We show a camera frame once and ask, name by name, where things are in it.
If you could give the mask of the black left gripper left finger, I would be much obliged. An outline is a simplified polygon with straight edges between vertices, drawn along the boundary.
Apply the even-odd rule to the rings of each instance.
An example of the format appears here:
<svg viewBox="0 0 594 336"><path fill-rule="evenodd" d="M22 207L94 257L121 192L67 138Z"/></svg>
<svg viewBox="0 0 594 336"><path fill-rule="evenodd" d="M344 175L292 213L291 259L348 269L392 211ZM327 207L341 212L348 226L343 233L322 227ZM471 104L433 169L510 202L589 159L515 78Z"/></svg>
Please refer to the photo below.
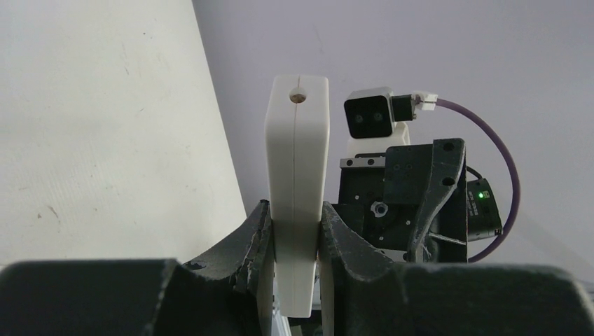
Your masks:
<svg viewBox="0 0 594 336"><path fill-rule="evenodd" d="M17 262L1 271L1 334L269 335L272 264L265 200L188 262Z"/></svg>

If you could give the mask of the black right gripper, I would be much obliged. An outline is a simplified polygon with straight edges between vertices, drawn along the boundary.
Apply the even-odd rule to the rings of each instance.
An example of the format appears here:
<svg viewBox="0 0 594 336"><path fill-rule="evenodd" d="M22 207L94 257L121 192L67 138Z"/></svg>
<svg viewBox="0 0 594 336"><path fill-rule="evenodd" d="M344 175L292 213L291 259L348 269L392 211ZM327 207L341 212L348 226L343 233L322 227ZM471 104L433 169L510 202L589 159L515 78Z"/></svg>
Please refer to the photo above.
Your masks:
<svg viewBox="0 0 594 336"><path fill-rule="evenodd" d="M466 263L466 145L392 146L340 161L334 205L345 224L397 262Z"/></svg>

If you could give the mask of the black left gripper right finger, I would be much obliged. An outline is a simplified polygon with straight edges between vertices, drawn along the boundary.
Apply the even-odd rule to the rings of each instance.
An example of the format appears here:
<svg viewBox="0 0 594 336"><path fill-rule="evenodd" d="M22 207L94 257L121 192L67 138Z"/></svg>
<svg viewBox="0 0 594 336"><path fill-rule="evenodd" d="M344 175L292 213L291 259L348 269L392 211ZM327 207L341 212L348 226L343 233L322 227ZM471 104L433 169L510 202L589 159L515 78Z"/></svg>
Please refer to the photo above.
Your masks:
<svg viewBox="0 0 594 336"><path fill-rule="evenodd" d="M325 335L592 335L593 301L540 265L399 263L322 210Z"/></svg>

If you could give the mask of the white remote control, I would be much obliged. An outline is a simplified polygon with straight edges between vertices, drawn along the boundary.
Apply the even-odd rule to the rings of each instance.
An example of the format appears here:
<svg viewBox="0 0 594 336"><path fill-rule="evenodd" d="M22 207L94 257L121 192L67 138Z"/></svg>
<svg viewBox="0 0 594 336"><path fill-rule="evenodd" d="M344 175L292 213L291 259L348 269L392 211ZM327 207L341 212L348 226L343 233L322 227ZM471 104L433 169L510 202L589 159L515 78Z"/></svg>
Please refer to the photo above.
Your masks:
<svg viewBox="0 0 594 336"><path fill-rule="evenodd" d="M329 135L328 78L277 76L265 149L279 310L291 318L311 315Z"/></svg>

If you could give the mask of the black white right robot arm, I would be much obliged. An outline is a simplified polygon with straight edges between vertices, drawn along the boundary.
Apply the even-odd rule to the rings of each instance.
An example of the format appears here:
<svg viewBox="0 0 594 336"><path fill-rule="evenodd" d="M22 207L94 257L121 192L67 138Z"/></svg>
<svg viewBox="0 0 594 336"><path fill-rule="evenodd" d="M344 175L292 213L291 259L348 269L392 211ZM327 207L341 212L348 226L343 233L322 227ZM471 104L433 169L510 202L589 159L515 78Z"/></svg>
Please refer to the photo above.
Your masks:
<svg viewBox="0 0 594 336"><path fill-rule="evenodd" d="M469 242L502 233L492 188L467 167L461 139L358 154L340 168L335 210L397 261L465 263Z"/></svg>

